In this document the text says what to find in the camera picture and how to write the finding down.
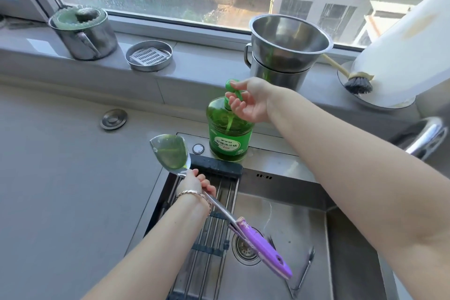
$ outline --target metal spatula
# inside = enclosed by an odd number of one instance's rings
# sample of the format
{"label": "metal spatula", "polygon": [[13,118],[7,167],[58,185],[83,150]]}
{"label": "metal spatula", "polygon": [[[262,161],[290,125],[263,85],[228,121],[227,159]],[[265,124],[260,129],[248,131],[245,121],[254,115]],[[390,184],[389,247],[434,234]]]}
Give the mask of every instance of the metal spatula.
{"label": "metal spatula", "polygon": [[[150,140],[158,161],[169,172],[186,177],[186,170],[191,167],[191,159],[183,137],[162,134]],[[222,212],[229,222],[229,227],[239,235],[259,256],[259,258],[277,275],[284,279],[292,277],[292,271],[283,258],[261,234],[253,229],[244,217],[235,219],[215,197],[205,192],[206,198]]]}

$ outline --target sink drain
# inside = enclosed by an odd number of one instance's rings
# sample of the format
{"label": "sink drain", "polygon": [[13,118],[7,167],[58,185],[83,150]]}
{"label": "sink drain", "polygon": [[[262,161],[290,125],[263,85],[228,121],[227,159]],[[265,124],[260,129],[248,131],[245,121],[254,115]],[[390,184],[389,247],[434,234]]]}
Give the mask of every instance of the sink drain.
{"label": "sink drain", "polygon": [[234,257],[246,266],[254,266],[261,261],[254,250],[239,235],[234,234],[231,248],[233,250]]}

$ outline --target faucet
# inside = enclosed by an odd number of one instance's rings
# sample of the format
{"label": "faucet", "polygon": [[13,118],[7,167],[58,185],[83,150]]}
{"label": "faucet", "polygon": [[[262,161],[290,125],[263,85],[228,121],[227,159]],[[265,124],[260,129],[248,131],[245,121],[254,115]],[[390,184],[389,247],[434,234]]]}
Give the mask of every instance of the faucet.
{"label": "faucet", "polygon": [[410,155],[426,160],[444,141],[448,127],[440,117],[424,118],[388,140]]}

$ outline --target dish soap bottle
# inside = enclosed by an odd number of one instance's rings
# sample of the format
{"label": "dish soap bottle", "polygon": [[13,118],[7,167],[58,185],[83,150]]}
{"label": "dish soap bottle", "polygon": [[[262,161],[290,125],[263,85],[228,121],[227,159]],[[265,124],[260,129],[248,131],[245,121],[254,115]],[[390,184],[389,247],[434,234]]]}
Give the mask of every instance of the dish soap bottle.
{"label": "dish soap bottle", "polygon": [[[235,90],[230,80],[225,88],[234,92],[242,101],[239,90]],[[209,124],[209,146],[211,151],[222,160],[239,161],[248,149],[251,132],[255,124],[240,119],[231,111],[227,97],[211,101],[206,109]]]}

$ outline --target black bristles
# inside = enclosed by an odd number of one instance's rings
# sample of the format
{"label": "black bristles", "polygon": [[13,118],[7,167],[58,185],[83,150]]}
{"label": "black bristles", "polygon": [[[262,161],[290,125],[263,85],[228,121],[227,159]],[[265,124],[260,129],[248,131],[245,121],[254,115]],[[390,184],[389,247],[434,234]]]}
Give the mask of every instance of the black bristles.
{"label": "black bristles", "polygon": [[352,94],[367,94],[374,88],[366,77],[353,77],[348,80],[344,87]]}

